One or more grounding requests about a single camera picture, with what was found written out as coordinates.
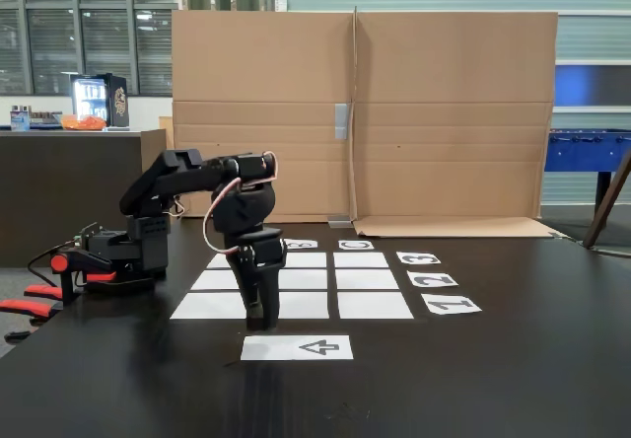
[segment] wall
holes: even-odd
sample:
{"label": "wall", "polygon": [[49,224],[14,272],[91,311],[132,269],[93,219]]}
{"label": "wall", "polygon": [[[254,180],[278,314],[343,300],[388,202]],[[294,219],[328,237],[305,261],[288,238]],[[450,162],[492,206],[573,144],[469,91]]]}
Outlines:
{"label": "wall", "polygon": [[[158,129],[158,117],[173,115],[172,98],[129,98],[129,126],[133,130]],[[66,96],[0,96],[0,125],[9,125],[11,106],[31,106],[33,110],[72,113],[72,100]]]}

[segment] paper with arrow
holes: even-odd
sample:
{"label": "paper with arrow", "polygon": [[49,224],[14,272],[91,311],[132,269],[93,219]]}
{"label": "paper with arrow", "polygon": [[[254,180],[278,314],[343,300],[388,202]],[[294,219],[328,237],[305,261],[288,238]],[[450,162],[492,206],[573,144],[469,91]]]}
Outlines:
{"label": "paper with arrow", "polygon": [[348,335],[266,335],[244,339],[242,361],[323,361],[353,359]]}

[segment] cardboard sheet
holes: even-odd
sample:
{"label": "cardboard sheet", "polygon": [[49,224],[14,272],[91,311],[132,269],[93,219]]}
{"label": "cardboard sheet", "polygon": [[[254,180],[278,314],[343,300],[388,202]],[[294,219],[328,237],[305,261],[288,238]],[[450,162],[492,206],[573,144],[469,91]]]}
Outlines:
{"label": "cardboard sheet", "polygon": [[556,21],[552,13],[358,15],[358,233],[547,236],[527,218],[539,210]]}
{"label": "cardboard sheet", "polygon": [[[348,214],[376,236],[547,236],[528,218],[539,211],[556,23],[554,13],[175,12],[175,146],[274,151],[269,222]],[[335,138],[342,104],[347,140]],[[210,196],[188,202],[201,216]]]}
{"label": "cardboard sheet", "polygon": [[368,216],[355,223],[365,236],[397,238],[551,238],[565,235],[530,218],[491,216]]}
{"label": "cardboard sheet", "polygon": [[[274,152],[269,222],[348,212],[348,145],[335,137],[335,105],[350,101],[349,16],[174,13],[175,145],[204,158]],[[187,201],[187,215],[203,216],[210,196]]]}

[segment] white paper square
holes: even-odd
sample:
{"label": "white paper square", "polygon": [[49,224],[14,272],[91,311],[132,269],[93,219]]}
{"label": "white paper square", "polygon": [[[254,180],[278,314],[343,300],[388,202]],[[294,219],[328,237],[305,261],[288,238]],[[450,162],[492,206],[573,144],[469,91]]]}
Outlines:
{"label": "white paper square", "polygon": [[398,290],[390,270],[380,268],[337,268],[335,278],[339,290]]}
{"label": "white paper square", "polygon": [[310,241],[309,239],[285,239],[284,241],[289,250],[317,248],[317,241]]}
{"label": "white paper square", "polygon": [[421,265],[426,263],[441,263],[435,255],[427,253],[396,253],[403,263]]}
{"label": "white paper square", "polygon": [[337,301],[342,320],[414,318],[400,292],[338,292]]}
{"label": "white paper square", "polygon": [[282,319],[328,318],[326,292],[280,292],[280,314]]}
{"label": "white paper square", "polygon": [[242,320],[244,301],[239,292],[189,293],[177,306],[172,320]]}
{"label": "white paper square", "polygon": [[215,254],[206,268],[230,268],[225,254]]}
{"label": "white paper square", "polygon": [[246,336],[242,361],[322,361],[353,359],[348,335]]}
{"label": "white paper square", "polygon": [[286,268],[325,268],[326,253],[287,253]]}
{"label": "white paper square", "polygon": [[239,290],[239,284],[231,270],[204,270],[190,289]]}
{"label": "white paper square", "polygon": [[370,251],[374,249],[373,243],[370,241],[362,241],[356,239],[354,241],[340,241],[339,248],[344,251]]}
{"label": "white paper square", "polygon": [[421,288],[456,287],[457,283],[446,273],[407,272],[412,285]]}
{"label": "white paper square", "polygon": [[281,268],[278,287],[281,290],[326,290],[326,269]]}
{"label": "white paper square", "polygon": [[430,312],[437,315],[457,315],[460,313],[481,312],[482,309],[476,306],[466,297],[457,295],[429,295],[422,293],[425,305]]}
{"label": "white paper square", "polygon": [[382,253],[333,253],[335,267],[376,267],[387,268],[386,258]]}

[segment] tape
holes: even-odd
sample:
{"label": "tape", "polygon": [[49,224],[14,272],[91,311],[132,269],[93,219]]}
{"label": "tape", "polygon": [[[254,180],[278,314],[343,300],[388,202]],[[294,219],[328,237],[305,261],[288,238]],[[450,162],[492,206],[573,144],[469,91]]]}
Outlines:
{"label": "tape", "polygon": [[346,103],[335,105],[335,138],[346,139],[348,137],[348,105]]}

